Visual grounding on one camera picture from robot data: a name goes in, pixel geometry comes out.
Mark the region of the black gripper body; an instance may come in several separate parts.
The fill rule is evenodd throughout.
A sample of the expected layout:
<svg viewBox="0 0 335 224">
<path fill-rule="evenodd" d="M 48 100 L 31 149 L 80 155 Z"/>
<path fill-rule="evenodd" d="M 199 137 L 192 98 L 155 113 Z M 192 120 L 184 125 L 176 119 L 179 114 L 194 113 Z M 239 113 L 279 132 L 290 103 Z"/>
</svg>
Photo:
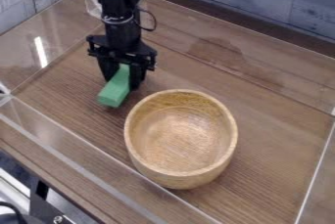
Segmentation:
<svg viewBox="0 0 335 224">
<path fill-rule="evenodd" d="M 104 33 L 89 35 L 88 54 L 96 59 L 113 59 L 119 64 L 140 64 L 147 70 L 155 68 L 156 51 L 140 40 L 139 22 L 133 16 L 127 19 L 100 17 Z"/>
</svg>

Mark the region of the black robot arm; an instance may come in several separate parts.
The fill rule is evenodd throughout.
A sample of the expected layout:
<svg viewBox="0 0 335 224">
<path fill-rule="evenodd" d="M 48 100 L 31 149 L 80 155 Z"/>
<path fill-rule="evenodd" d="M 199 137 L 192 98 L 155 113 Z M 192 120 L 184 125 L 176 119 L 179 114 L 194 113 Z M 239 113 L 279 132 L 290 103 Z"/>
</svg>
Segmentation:
<svg viewBox="0 0 335 224">
<path fill-rule="evenodd" d="M 96 58 L 105 81 L 113 78 L 120 65 L 125 65 L 129 68 L 127 84 L 129 90 L 136 90 L 145 72 L 153 71 L 156 57 L 155 49 L 140 39 L 139 13 L 145 10 L 139 7 L 139 0 L 97 0 L 97 3 L 104 34 L 85 38 L 86 54 Z"/>
</svg>

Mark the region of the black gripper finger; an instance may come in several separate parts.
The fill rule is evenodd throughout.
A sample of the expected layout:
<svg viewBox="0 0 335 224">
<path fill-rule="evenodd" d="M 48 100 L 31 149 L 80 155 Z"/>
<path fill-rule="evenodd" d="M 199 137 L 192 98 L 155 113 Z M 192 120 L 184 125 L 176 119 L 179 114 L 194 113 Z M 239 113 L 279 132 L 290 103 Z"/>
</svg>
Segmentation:
<svg viewBox="0 0 335 224">
<path fill-rule="evenodd" d="M 119 63 L 113 59 L 104 57 L 100 57 L 96 60 L 103 78 L 105 81 L 109 81 L 119 70 Z"/>
<path fill-rule="evenodd" d="M 136 90 L 144 80 L 145 68 L 136 63 L 129 65 L 129 88 Z"/>
</svg>

